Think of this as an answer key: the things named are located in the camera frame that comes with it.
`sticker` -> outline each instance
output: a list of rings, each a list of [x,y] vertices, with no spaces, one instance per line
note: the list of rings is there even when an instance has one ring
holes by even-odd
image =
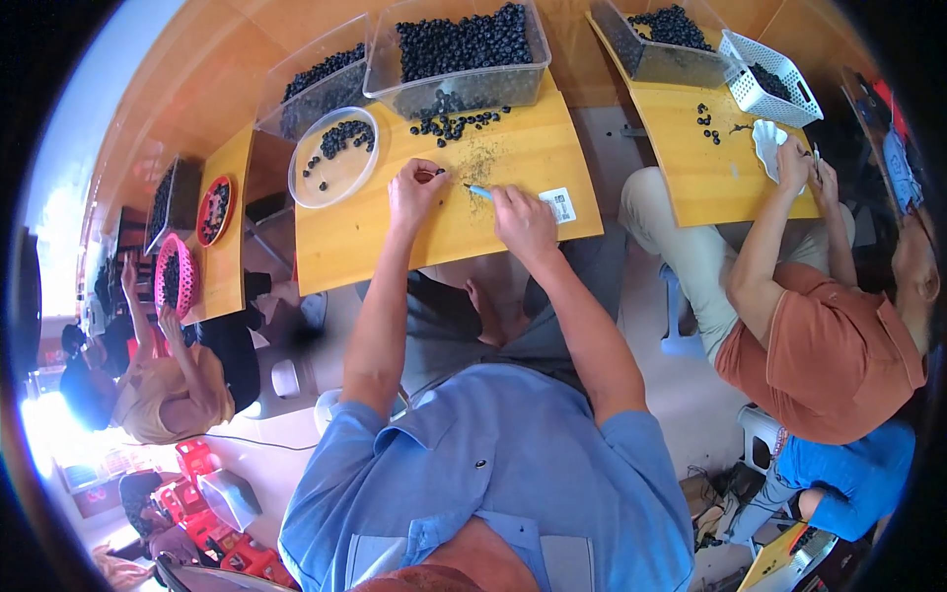
[[[572,200],[569,199],[569,192],[565,190],[565,187],[543,191],[537,197],[552,208],[552,213],[556,216],[556,224],[572,222],[576,219],[576,210],[572,207]]]

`yellow wooden tabletop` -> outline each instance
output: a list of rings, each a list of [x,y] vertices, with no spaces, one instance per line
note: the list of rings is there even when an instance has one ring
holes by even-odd
[[[303,296],[371,277],[388,229],[388,181],[410,158],[427,158],[453,175],[415,241],[411,268],[495,253],[493,207],[461,183],[513,184],[536,195],[566,188],[577,219],[560,224],[559,239],[602,233],[599,206],[579,138],[562,94],[546,73],[538,102],[514,107],[482,130],[438,148],[432,135],[411,135],[408,123],[381,103],[368,106],[378,121],[378,163],[347,200],[320,209],[295,207],[299,292]]]
[[[776,182],[766,176],[753,141],[753,122],[760,117],[741,111],[726,84],[707,89],[633,81],[592,20],[592,13],[586,12],[585,18],[628,86],[668,185],[678,225],[756,220],[759,209],[776,187]],[[720,45],[723,36],[720,31],[702,30],[709,44]],[[705,113],[711,115],[710,126],[697,123],[701,117],[697,113],[700,103],[708,107]],[[751,129],[733,132],[736,125],[748,125]],[[809,146],[802,130],[781,123],[777,126]],[[721,143],[714,144],[711,138],[704,136],[704,130],[717,130]],[[818,216],[812,191],[806,187],[793,203],[789,217]]]
[[[184,317],[185,325],[242,311],[246,306],[243,301],[243,189],[253,133],[251,122],[204,163],[198,199],[204,196],[214,179],[225,174],[232,184],[230,207],[235,209],[223,236],[209,247],[197,243],[200,227],[186,240],[201,274],[201,297]]]

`woman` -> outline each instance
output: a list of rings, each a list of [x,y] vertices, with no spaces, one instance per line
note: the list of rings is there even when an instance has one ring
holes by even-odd
[[[177,312],[162,306],[158,326],[172,357],[155,357],[152,327],[135,291],[134,266],[125,261],[121,285],[138,349],[117,382],[103,371],[98,349],[87,349],[75,361],[84,363],[66,368],[60,392],[73,416],[90,430],[114,423],[140,442],[169,444],[203,434],[249,406],[260,389],[250,330],[263,323],[251,302],[271,292],[292,301],[298,288],[294,282],[273,285],[269,275],[249,272],[243,273],[243,283],[246,310],[199,323],[197,343],[190,347]]]

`wall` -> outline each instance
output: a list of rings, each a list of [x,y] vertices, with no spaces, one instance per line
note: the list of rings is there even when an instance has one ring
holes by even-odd
[[[838,68],[877,70],[831,0],[707,0],[737,32],[792,58],[824,110],[841,113]],[[187,0],[128,84],[98,153],[82,243],[112,231],[121,205],[146,211],[179,152],[207,157],[255,116],[271,67],[363,11],[376,19],[387,0]],[[624,91],[583,14],[589,0],[536,0],[552,49],[552,73],[570,107],[619,104]],[[616,0],[626,11],[671,0]],[[478,6],[492,7],[493,2]]]

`tiled floor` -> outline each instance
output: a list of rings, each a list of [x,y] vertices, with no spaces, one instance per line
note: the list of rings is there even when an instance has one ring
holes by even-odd
[[[640,168],[642,160],[634,141],[617,135],[627,121],[619,108],[577,111],[573,117],[581,127],[580,133],[593,138],[593,153],[587,154],[587,160],[600,193],[600,208],[606,217],[614,217],[624,178]],[[615,134],[607,136],[606,131]],[[284,230],[277,234],[286,236]],[[247,259],[248,267],[277,270],[254,247],[248,247]],[[747,399],[720,380],[706,360],[668,357],[661,351],[660,340],[668,323],[666,287],[657,276],[659,266],[658,258],[632,244],[626,259],[618,327],[644,373],[648,404],[664,429],[678,478],[688,476],[691,465],[713,474],[742,453],[742,431],[735,418]],[[424,272],[458,287],[467,278],[477,279],[508,323],[519,312],[527,282],[526,270],[509,254],[455,261]],[[342,384],[342,355],[360,308],[352,286],[329,291],[326,334],[307,356],[320,392]],[[259,422],[237,417],[213,432],[293,447],[318,442],[311,409]],[[248,532],[263,544],[274,546],[283,513],[311,451],[293,452],[234,440],[213,440],[210,445],[223,467],[252,483],[263,515]],[[707,583],[715,582],[749,563],[746,547],[703,550],[698,555],[692,589],[700,589],[702,578]]]

